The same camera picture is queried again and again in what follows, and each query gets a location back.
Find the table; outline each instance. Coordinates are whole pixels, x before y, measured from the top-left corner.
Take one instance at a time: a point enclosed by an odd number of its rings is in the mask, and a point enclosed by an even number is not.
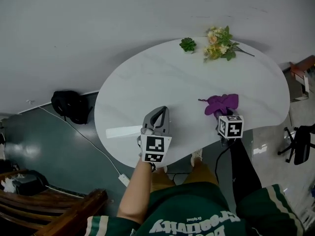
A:
[[[238,113],[244,130],[281,124],[289,111],[289,91],[277,64],[262,52],[240,44],[236,58],[204,63],[206,37],[193,38],[197,49],[185,54],[180,39],[151,47],[131,57],[107,78],[95,104],[95,125],[107,151],[135,167],[140,148],[136,138],[143,118],[154,108],[170,111],[172,142],[166,166],[219,140],[214,116],[204,114],[212,95],[239,94]]]

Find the power strip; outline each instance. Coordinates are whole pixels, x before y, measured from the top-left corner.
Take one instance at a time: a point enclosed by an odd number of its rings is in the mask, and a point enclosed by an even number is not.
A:
[[[125,174],[119,175],[118,179],[126,186],[128,187],[128,184],[130,182],[129,178]]]

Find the black backpack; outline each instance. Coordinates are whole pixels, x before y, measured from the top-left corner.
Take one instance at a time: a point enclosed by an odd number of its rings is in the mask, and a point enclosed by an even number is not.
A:
[[[93,107],[89,108],[87,99],[74,91],[56,91],[51,98],[55,111],[76,124],[87,124],[88,116]]]

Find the striped sleeve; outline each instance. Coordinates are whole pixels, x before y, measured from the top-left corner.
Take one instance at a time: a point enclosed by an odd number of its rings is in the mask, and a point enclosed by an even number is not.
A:
[[[301,221],[278,184],[245,197],[237,205],[236,213],[262,236],[302,236],[304,233]]]
[[[134,221],[108,216],[88,218],[85,236],[131,236],[140,225]]]

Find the office chair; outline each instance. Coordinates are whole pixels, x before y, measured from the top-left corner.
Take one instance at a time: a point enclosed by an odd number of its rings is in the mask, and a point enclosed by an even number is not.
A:
[[[284,129],[291,140],[291,144],[289,147],[284,149],[283,151],[278,151],[278,155],[281,155],[291,149],[289,159],[285,161],[289,163],[291,161],[292,155],[295,151],[294,164],[299,165],[301,163],[306,162],[309,159],[310,148],[315,148],[314,144],[311,144],[311,133],[315,134],[315,124],[312,126],[300,126],[299,128],[294,128],[296,131],[294,139],[291,136],[290,131],[286,127]]]

